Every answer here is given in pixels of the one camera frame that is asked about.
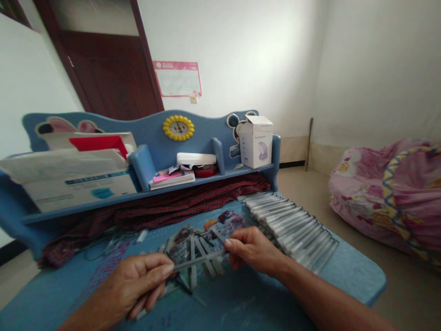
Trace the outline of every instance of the tiled floor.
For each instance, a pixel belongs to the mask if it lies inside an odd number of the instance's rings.
[[[384,270],[388,287],[374,309],[401,330],[441,330],[440,275],[417,258],[357,232],[329,206],[328,177],[304,171],[303,167],[282,169],[279,191]],[[37,273],[28,251],[0,267],[0,309]]]

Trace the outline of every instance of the product box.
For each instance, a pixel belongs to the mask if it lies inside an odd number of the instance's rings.
[[[136,193],[127,169],[87,177],[53,179],[22,185],[41,212],[98,202]]]
[[[137,192],[127,161],[116,149],[75,149],[23,154],[0,160],[42,212]]]
[[[250,168],[271,163],[272,122],[265,116],[245,116],[239,132],[241,162]]]

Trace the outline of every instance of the yellow clock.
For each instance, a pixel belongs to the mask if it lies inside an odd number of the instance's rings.
[[[187,117],[175,115],[165,120],[162,129],[170,139],[184,141],[193,135],[194,124]]]

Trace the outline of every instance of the brown door frame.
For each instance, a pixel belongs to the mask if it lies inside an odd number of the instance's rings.
[[[60,26],[58,25],[58,21],[55,18],[54,13],[52,12],[51,5],[49,0],[34,0],[34,4],[37,7],[37,10],[41,16],[41,19],[46,27],[47,33],[54,44],[55,50],[60,57],[61,62],[63,63],[64,69],[66,70],[70,81],[78,94],[78,98],[81,101],[81,104],[84,107],[84,110],[88,113],[93,113],[92,106],[90,105],[89,100],[87,99],[86,93],[81,86],[81,83],[73,69],[73,66],[70,62],[70,58],[67,55],[64,46],[61,42],[58,31],[60,30]],[[152,82],[153,91],[155,94],[156,104],[158,105],[159,111],[164,111],[164,104],[162,102],[161,93],[159,91],[158,82],[156,80],[155,70],[153,67],[152,56],[150,55],[150,51],[147,43],[147,36],[144,31],[144,26],[142,25],[141,13],[139,11],[138,1],[130,0],[130,4],[132,7],[133,15],[135,17],[136,27],[138,28],[138,34],[141,39],[142,48],[144,51],[144,56],[146,59],[146,64],[149,69],[149,77]]]

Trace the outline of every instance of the plaid cloth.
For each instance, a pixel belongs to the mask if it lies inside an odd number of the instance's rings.
[[[221,208],[240,195],[267,191],[270,187],[267,180],[256,172],[111,205],[96,209],[87,216],[78,214],[76,216],[83,220],[72,230],[46,244],[39,266],[62,267],[81,248],[113,226],[121,231],[160,228],[204,211]]]

